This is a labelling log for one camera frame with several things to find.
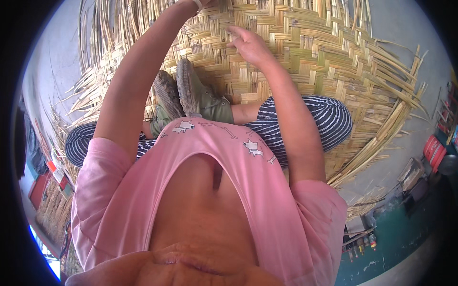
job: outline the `bottle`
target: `bottle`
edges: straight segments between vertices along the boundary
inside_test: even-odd
[[[362,237],[358,238],[357,243],[358,243],[358,249],[360,250],[361,255],[364,255],[364,241],[363,241],[363,238]]]
[[[369,236],[369,243],[371,244],[371,248],[372,248],[372,250],[374,250],[374,251],[376,250],[376,249],[375,249],[375,246],[377,246],[377,241],[376,241],[376,239],[377,239],[377,238],[375,237],[375,235],[374,235],[373,233],[371,233],[371,235]]]
[[[352,249],[354,251],[354,257],[358,258],[358,252],[356,251],[356,247],[353,247]]]
[[[369,238],[367,236],[363,237],[363,241],[364,246],[369,247],[371,245],[371,243],[369,242]]]

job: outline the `red bucket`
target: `red bucket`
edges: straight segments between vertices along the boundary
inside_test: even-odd
[[[431,135],[423,149],[423,154],[431,164],[432,171],[436,173],[439,164],[441,163],[445,154],[447,154],[447,150],[444,146],[442,146],[442,144],[434,135]]]

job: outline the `green sneaker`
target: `green sneaker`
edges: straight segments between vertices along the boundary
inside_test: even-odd
[[[186,116],[200,113],[207,120],[234,124],[229,101],[202,84],[188,59],[178,62],[176,82]]]
[[[166,71],[160,70],[153,83],[154,90],[159,97],[156,104],[156,116],[147,118],[150,122],[150,131],[154,138],[157,138],[167,124],[183,117],[185,113],[180,104],[175,80]]]

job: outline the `concrete ground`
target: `concrete ground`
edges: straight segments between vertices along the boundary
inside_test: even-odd
[[[439,87],[442,87],[441,98],[446,98],[451,67],[437,32],[414,0],[369,0],[369,3],[374,37],[396,42],[413,51],[420,44],[421,54],[429,50],[419,71],[418,83],[426,81],[429,84],[422,101],[428,113],[433,115]],[[48,119],[50,104],[55,104],[56,110],[68,122],[81,116],[78,112],[66,116],[67,110],[76,101],[75,97],[59,103],[69,95],[65,92],[81,75],[77,33],[79,4],[80,0],[65,0],[61,4],[38,39],[24,76],[22,91],[29,115],[32,120],[37,119],[40,130],[47,136],[53,136]],[[93,1],[88,0],[85,9],[89,9],[89,17],[92,5]],[[387,47],[402,62],[407,65],[412,63],[414,57],[408,50],[391,44],[387,44]],[[426,117],[420,110],[414,113]],[[413,131],[410,135],[394,139],[393,144],[402,149],[385,151],[384,154],[390,154],[390,158],[374,163],[359,173],[354,181],[342,186],[340,194],[349,204],[374,187],[391,189],[407,161],[413,156],[422,156],[423,146],[434,128],[414,118],[408,120],[403,129]]]

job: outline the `woven pattern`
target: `woven pattern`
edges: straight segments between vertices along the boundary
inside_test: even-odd
[[[350,110],[351,136],[326,154],[327,177],[338,186],[377,158],[410,110],[420,106],[417,97],[425,88],[423,84],[419,95],[414,94],[422,59],[419,50],[411,68],[401,63],[371,37],[368,1],[356,2],[355,20],[349,16],[348,0],[220,0],[218,6],[203,9],[185,23],[161,69],[175,77],[178,61],[187,58],[204,84],[233,104],[266,100],[272,95],[269,83],[236,49],[226,48],[231,36],[224,29],[237,25],[258,33],[301,94],[333,97]],[[109,82],[127,50],[171,4],[173,0],[116,0],[111,4],[114,27],[110,28],[108,11],[113,7],[109,9],[107,0],[96,0],[89,53],[83,52],[87,16],[81,13],[84,73],[73,88],[79,98],[71,112],[87,113],[73,126],[97,120]],[[151,90],[145,117],[152,115],[154,102]]]

